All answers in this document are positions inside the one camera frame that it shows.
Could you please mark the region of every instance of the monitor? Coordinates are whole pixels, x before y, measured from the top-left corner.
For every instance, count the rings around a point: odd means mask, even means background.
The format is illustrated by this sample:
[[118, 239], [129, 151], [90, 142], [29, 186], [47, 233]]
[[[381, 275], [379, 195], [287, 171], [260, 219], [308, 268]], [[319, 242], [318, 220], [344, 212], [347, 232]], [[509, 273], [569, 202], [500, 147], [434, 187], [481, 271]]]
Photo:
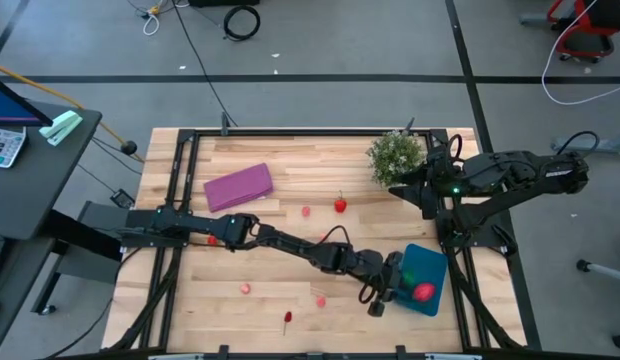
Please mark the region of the monitor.
[[0, 126], [51, 126], [52, 120], [0, 81]]

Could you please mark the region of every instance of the blue container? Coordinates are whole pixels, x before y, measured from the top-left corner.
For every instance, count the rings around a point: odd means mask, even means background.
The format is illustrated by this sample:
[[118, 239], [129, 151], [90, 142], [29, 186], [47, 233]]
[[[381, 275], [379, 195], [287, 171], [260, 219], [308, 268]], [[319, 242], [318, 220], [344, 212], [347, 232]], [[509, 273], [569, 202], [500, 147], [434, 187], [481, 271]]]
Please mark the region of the blue container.
[[[401, 262], [401, 284], [395, 301], [428, 316], [437, 315], [447, 265], [445, 255], [415, 244], [408, 245]], [[425, 302], [412, 298], [414, 289], [422, 283], [435, 286], [435, 294]]]

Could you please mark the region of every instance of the purple block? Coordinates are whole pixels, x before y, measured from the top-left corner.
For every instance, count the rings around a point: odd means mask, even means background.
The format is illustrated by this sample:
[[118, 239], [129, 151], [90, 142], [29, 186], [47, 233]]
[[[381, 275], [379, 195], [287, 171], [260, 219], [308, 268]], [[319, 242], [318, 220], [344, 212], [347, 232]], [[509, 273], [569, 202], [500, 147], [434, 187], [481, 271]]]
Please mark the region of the purple block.
[[203, 184], [210, 212], [243, 204], [273, 191], [266, 164], [259, 164]]

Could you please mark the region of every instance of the wooden tabletop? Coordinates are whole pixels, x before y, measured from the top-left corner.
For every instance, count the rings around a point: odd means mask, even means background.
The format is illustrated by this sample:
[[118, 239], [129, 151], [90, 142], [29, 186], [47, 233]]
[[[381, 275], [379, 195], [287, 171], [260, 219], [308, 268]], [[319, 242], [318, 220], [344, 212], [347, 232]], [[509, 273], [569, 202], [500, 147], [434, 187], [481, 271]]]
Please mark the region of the wooden tabletop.
[[[153, 130], [137, 195], [138, 209], [154, 209], [164, 203], [178, 130]], [[462, 157], [478, 153], [472, 129], [447, 130], [450, 136], [462, 135]], [[348, 229], [355, 250], [374, 249], [384, 256], [404, 251], [410, 243], [440, 251], [434, 222], [422, 220], [417, 207], [370, 180], [365, 150], [373, 139], [203, 137], [194, 176], [194, 214], [254, 213], [262, 223], [310, 241], [318, 241], [321, 234], [340, 224]], [[205, 182], [264, 162], [272, 175], [272, 194], [227, 211], [208, 211]], [[181, 178], [185, 168], [181, 167]], [[181, 179], [177, 194], [182, 193], [182, 187]], [[348, 201], [343, 214], [333, 209], [339, 191]], [[302, 216], [304, 206], [311, 208], [307, 218]], [[330, 240], [344, 239], [335, 232]], [[205, 242], [205, 237], [193, 235], [191, 241]], [[525, 343], [506, 261], [488, 249], [472, 251], [486, 306], [513, 339]], [[145, 304], [154, 255], [154, 249], [143, 249], [121, 269], [103, 346], [116, 342]], [[240, 292], [244, 283], [252, 287], [249, 295]], [[361, 286], [350, 277], [321, 273], [307, 261], [273, 249], [230, 253], [190, 246], [181, 261], [168, 350], [216, 352], [222, 344], [229, 345], [231, 352], [394, 352], [396, 345], [405, 345], [409, 352], [461, 350], [448, 275], [436, 317], [395, 303], [386, 304], [383, 317], [370, 317], [367, 305], [357, 300]], [[327, 299], [322, 309], [315, 303], [320, 295]], [[157, 309], [153, 339], [158, 337], [163, 305]], [[286, 311], [292, 312], [293, 320], [284, 336]], [[478, 345], [467, 301], [466, 313], [473, 344]]]

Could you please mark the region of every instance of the green plant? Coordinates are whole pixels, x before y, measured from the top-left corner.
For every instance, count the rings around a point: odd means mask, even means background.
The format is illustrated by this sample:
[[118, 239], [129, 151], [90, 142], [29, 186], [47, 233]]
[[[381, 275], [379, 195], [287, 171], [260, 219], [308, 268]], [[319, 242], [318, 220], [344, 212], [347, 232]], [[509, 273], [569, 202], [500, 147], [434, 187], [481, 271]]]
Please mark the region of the green plant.
[[385, 187], [399, 183], [400, 175], [416, 170], [425, 158], [417, 138], [398, 130], [375, 139], [366, 154], [374, 169], [372, 180]]

